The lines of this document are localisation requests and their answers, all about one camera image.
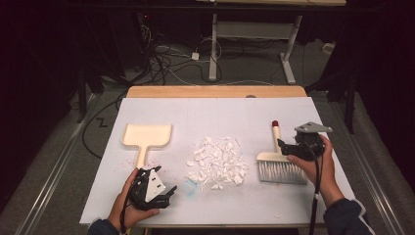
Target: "sleeve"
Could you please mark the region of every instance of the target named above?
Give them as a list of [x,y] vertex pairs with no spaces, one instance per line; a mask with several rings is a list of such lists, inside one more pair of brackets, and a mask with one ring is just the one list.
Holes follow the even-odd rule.
[[366,209],[357,200],[341,199],[324,213],[329,234],[375,234],[363,218]]
[[88,235],[118,235],[118,231],[107,219],[97,219],[88,228]]

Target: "hand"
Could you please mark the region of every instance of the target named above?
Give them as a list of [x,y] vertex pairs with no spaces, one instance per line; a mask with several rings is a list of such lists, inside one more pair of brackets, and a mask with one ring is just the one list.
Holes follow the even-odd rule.
[[[319,166],[322,168],[322,172],[320,172],[322,173],[320,193],[323,196],[326,207],[329,208],[334,202],[344,198],[345,196],[340,190],[335,178],[335,164],[332,157],[332,143],[330,143],[330,141],[323,135],[320,135],[320,138],[325,146],[323,156],[317,159]],[[317,176],[315,162],[304,161],[293,155],[289,155],[287,160],[304,170],[305,175],[315,185]]]
[[[127,196],[128,189],[130,188],[132,182],[134,181],[138,172],[138,168],[135,168],[130,176],[128,176],[127,180],[125,181],[124,186],[122,187],[122,191],[115,199],[113,208],[111,209],[111,213],[108,217],[110,223],[118,230],[121,231],[121,224],[119,222],[119,215],[122,212],[122,207],[124,205],[125,197]],[[124,225],[126,229],[129,229],[137,222],[149,218],[153,215],[158,214],[160,211],[159,209],[151,209],[148,211],[140,211],[136,210],[133,206],[129,206],[125,210],[125,218],[124,218]]]

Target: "table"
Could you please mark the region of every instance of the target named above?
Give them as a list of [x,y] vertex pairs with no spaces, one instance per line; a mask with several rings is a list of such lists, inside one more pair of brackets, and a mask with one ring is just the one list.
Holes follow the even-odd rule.
[[[297,86],[131,87],[127,98],[122,101],[80,223],[88,224],[96,217],[108,215],[121,185],[134,168],[136,150],[120,143],[125,124],[171,122],[173,129],[170,143],[160,151],[149,152],[147,163],[162,165],[160,177],[167,189],[174,185],[178,189],[170,199],[169,208],[162,210],[158,216],[141,221],[137,226],[307,226],[313,193],[311,183],[306,186],[276,185],[261,183],[256,177],[256,155],[274,149],[269,120],[274,117],[281,120],[282,136],[288,142],[290,138],[284,136],[295,134],[292,123],[300,122],[300,125],[309,120],[321,123],[311,98],[305,97],[303,89]],[[195,185],[186,178],[189,169],[185,163],[192,158],[195,148],[191,142],[201,140],[205,135],[216,139],[224,134],[242,141],[241,158],[245,158],[250,167],[250,177],[240,186],[230,185],[224,190],[205,188],[205,191],[201,191],[201,185]],[[352,199],[354,195],[335,153],[334,160],[340,187],[346,197]],[[324,210],[321,201],[317,223],[323,223]]]
[[[214,4],[267,4],[267,5],[295,5],[295,6],[322,6],[334,7],[344,6],[346,0],[216,0]],[[290,55],[296,42],[302,16],[297,16],[293,23],[249,23],[219,21],[217,14],[213,14],[211,50],[208,79],[216,80],[217,68],[217,37],[242,37],[242,38],[264,38],[264,39],[288,39],[287,50],[280,53],[281,65],[284,69],[288,84],[296,84],[293,71],[290,66]]]

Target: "wooden table edge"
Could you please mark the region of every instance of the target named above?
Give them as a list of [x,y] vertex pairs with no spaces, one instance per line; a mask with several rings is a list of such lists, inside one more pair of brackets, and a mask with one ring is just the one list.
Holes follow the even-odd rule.
[[307,97],[301,86],[132,86],[126,98]]

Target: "white desk frame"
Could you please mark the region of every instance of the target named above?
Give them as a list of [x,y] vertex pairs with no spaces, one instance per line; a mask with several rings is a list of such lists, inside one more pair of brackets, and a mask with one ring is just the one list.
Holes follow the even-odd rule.
[[[290,66],[290,55],[296,42],[297,33],[299,32],[300,22],[302,16],[297,16],[294,23],[231,23],[231,22],[219,22],[217,20],[217,14],[213,14],[212,21],[212,32],[211,32],[211,56],[209,65],[208,79],[210,81],[216,80],[216,69],[217,69],[217,50],[216,40],[217,37],[244,37],[244,38],[267,38],[267,39],[288,39],[287,51],[280,54],[281,63],[284,69],[284,73],[287,77],[287,82],[290,85],[296,84],[293,71]],[[267,28],[271,30],[257,31],[255,28]],[[227,30],[231,31],[243,31],[244,35],[236,35],[232,32],[226,33]]]

